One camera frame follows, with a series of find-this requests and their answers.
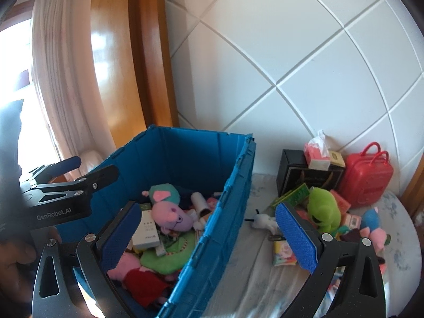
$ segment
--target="toilet paper roll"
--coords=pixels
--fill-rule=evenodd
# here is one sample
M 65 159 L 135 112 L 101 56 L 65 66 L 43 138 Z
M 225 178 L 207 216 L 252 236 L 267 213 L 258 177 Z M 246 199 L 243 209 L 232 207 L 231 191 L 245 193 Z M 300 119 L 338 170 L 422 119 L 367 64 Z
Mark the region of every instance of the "toilet paper roll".
M 196 209 L 196 212 L 197 214 L 199 214 L 200 218 L 211 212 L 208 204 L 206 203 L 203 195 L 200 192 L 192 193 L 191 202 L 193 203 L 194 209 Z

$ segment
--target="red suitcase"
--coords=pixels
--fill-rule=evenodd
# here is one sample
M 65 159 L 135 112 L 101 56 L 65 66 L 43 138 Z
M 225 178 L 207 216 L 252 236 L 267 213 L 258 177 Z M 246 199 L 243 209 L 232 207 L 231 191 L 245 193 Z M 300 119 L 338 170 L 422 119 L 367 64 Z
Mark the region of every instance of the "red suitcase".
M 368 154 L 368 149 L 373 145 L 377 146 L 378 152 Z M 347 157 L 345 175 L 337 191 L 352 208 L 372 205 L 380 199 L 393 172 L 389 153 L 381 151 L 377 142 L 372 142 L 361 153 Z

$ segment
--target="small picture book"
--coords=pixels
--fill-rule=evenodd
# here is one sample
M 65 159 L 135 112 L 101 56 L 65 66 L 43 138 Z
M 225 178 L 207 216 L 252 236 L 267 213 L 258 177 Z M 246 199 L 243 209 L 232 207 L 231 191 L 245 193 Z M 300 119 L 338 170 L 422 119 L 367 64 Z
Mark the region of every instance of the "small picture book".
M 279 265 L 296 265 L 297 259 L 287 240 L 279 240 L 274 242 L 273 262 L 274 266 Z

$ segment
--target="white paneled wall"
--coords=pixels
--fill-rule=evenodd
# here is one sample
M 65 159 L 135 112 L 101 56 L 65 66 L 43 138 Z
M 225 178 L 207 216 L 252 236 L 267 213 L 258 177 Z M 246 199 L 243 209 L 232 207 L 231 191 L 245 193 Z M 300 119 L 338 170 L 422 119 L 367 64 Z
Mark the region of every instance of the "white paneled wall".
M 402 192 L 424 147 L 424 37 L 400 0 L 166 0 L 180 124 L 253 133 L 254 171 L 319 129 L 378 141 Z

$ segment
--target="white plush toy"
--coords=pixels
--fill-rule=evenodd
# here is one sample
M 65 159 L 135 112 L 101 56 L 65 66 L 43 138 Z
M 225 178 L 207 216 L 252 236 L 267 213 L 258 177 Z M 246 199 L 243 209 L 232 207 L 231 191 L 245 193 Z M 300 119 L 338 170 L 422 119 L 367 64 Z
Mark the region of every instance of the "white plush toy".
M 245 221 L 251 221 L 253 228 L 268 229 L 272 235 L 276 235 L 279 232 L 279 228 L 275 218 L 271 218 L 267 214 L 259 214 L 259 210 L 256 209 L 256 215 L 253 219 L 244 219 Z

